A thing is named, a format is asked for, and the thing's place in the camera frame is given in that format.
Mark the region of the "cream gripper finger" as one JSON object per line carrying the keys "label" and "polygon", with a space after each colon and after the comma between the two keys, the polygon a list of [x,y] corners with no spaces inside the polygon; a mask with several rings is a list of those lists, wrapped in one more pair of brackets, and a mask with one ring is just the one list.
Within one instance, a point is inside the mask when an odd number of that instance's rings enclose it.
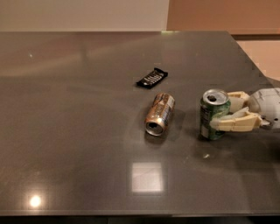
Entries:
{"label": "cream gripper finger", "polygon": [[267,125],[270,125],[269,121],[262,119],[257,113],[250,112],[248,107],[240,109],[232,115],[213,118],[210,122],[211,128],[226,132],[248,132]]}
{"label": "cream gripper finger", "polygon": [[229,92],[228,99],[231,102],[230,105],[230,113],[236,113],[238,111],[241,112],[248,112],[248,101],[249,101],[249,95],[243,91],[237,91],[237,92]]}

